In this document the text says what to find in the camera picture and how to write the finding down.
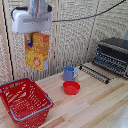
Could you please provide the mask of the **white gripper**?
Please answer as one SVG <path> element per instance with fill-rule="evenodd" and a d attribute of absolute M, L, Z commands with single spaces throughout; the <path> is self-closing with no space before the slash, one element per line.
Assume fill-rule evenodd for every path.
<path fill-rule="evenodd" d="M 28 46 L 33 46 L 33 32 L 49 30 L 52 26 L 52 14 L 42 13 L 34 17 L 28 11 L 15 10 L 12 13 L 12 31 L 18 34 L 29 33 Z"/>

